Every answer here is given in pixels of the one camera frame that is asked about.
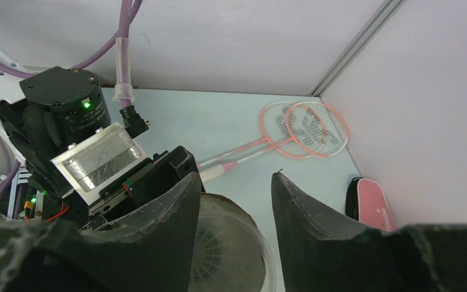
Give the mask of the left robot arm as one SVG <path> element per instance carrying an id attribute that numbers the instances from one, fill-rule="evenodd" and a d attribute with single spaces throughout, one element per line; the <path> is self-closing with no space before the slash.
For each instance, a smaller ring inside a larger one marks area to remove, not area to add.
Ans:
<path id="1" fill-rule="evenodd" d="M 155 200 L 199 168 L 184 147 L 148 156 L 150 123 L 134 105 L 113 122 L 99 78 L 59 66 L 19 78 L 0 53 L 0 137 L 35 189 L 23 220 L 96 230 Z"/>

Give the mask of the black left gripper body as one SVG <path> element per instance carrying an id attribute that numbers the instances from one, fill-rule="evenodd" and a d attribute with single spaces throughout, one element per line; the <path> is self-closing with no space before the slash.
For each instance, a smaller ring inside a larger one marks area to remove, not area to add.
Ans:
<path id="1" fill-rule="evenodd" d="M 198 172 L 194 156 L 183 146 L 155 154 L 99 192 L 81 230 L 96 230 L 158 198 L 190 173 Z"/>

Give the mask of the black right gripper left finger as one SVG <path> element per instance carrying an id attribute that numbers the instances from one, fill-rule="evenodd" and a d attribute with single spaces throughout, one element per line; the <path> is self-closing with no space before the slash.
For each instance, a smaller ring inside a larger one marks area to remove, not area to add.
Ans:
<path id="1" fill-rule="evenodd" d="M 187 291 L 200 195 L 191 173 L 96 231 L 0 221 L 0 291 Z"/>

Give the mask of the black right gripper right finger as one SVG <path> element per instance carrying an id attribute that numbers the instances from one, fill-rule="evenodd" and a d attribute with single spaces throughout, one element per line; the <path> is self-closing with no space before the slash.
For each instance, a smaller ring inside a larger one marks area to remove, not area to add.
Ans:
<path id="1" fill-rule="evenodd" d="M 467 291 L 467 224 L 364 225 L 271 180 L 286 291 Z"/>

